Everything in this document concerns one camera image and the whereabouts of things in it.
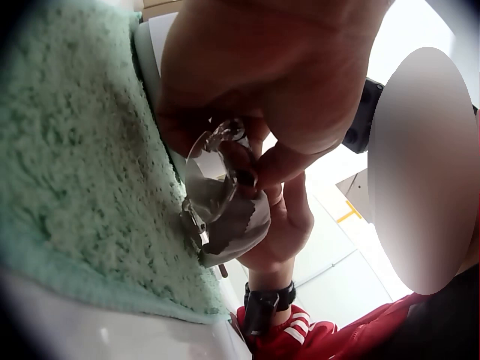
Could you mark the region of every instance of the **white stripe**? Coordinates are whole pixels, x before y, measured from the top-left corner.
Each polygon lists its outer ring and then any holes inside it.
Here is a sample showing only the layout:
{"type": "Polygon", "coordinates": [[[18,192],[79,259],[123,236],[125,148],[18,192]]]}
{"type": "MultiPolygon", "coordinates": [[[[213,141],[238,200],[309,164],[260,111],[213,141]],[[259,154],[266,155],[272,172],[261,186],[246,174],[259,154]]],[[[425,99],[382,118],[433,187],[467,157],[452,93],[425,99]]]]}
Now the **white stripe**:
{"type": "Polygon", "coordinates": [[[303,331],[305,331],[305,335],[307,335],[307,333],[308,333],[308,325],[305,324],[304,321],[302,321],[302,320],[295,320],[295,321],[292,321],[292,322],[290,323],[290,327],[293,327],[293,326],[295,326],[295,325],[300,326],[301,329],[302,329],[303,331]]]}
{"type": "Polygon", "coordinates": [[[296,319],[298,317],[302,317],[304,318],[308,324],[310,324],[310,316],[304,312],[297,312],[295,314],[292,315],[292,319],[296,319]]]}
{"type": "Polygon", "coordinates": [[[292,338],[294,338],[295,340],[297,340],[299,343],[301,343],[303,345],[303,342],[305,341],[305,338],[297,330],[295,330],[293,327],[287,327],[284,331],[287,334],[290,334],[292,336],[292,338]]]}

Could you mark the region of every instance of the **white cabinet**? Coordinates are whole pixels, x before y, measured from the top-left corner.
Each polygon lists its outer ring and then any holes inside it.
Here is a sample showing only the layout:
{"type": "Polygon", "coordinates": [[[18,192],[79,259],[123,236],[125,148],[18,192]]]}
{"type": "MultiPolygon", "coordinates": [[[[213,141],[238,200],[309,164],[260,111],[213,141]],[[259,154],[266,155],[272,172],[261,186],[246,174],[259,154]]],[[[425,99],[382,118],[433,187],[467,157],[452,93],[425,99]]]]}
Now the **white cabinet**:
{"type": "Polygon", "coordinates": [[[315,197],[308,196],[308,202],[315,217],[315,225],[307,244],[295,259],[293,280],[297,286],[325,271],[356,249],[315,197]]]}
{"type": "Polygon", "coordinates": [[[391,302],[358,250],[298,287],[297,296],[312,321],[331,321],[338,327],[391,302]]]}
{"type": "Polygon", "coordinates": [[[227,269],[228,277],[221,281],[230,282],[235,296],[237,297],[237,301],[232,301],[232,303],[235,303],[237,306],[242,306],[243,296],[245,295],[245,283],[248,281],[248,272],[245,271],[245,268],[236,259],[230,260],[224,265],[227,269]]]}

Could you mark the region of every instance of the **fingernail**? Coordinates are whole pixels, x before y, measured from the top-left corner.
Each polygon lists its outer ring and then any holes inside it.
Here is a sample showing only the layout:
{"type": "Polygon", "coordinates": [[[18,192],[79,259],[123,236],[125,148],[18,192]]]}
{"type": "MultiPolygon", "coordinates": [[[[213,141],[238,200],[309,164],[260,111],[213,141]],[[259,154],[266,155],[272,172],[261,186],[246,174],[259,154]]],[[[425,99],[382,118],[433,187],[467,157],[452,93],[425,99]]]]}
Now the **fingernail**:
{"type": "Polygon", "coordinates": [[[249,186],[253,188],[257,183],[257,178],[250,171],[235,170],[235,175],[240,185],[249,186]]]}

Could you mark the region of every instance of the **black device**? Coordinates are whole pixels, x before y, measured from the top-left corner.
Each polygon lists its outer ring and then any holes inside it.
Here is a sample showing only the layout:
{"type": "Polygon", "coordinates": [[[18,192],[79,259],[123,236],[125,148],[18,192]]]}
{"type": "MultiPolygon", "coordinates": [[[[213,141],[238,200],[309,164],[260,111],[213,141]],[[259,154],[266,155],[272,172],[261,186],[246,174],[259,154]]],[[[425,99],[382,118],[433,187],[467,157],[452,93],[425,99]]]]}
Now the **black device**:
{"type": "MultiPolygon", "coordinates": [[[[366,79],[355,118],[342,141],[343,145],[356,154],[368,150],[373,115],[383,89],[383,84],[369,78],[366,79]]],[[[476,116],[478,109],[474,105],[472,106],[476,116]]]]}
{"type": "Polygon", "coordinates": [[[250,291],[245,284],[245,320],[244,336],[259,336],[266,334],[270,322],[277,311],[285,311],[293,303],[297,291],[293,281],[281,290],[250,291]]]}

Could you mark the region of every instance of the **hand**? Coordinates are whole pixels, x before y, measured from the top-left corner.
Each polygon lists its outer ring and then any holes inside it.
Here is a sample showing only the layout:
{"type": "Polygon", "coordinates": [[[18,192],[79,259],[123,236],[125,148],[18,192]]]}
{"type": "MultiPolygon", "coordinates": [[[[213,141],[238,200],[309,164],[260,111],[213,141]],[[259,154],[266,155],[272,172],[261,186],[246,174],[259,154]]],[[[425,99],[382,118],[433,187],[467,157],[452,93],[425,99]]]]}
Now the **hand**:
{"type": "Polygon", "coordinates": [[[387,0],[184,0],[168,34],[156,107],[183,156],[205,130],[242,117],[259,189],[301,173],[351,125],[387,0]]]}
{"type": "Polygon", "coordinates": [[[293,265],[293,258],[310,236],[314,219],[308,206],[304,172],[285,183],[283,194],[280,186],[266,192],[272,219],[270,229],[257,246],[238,260],[256,273],[275,274],[285,268],[285,263],[293,265]]]}

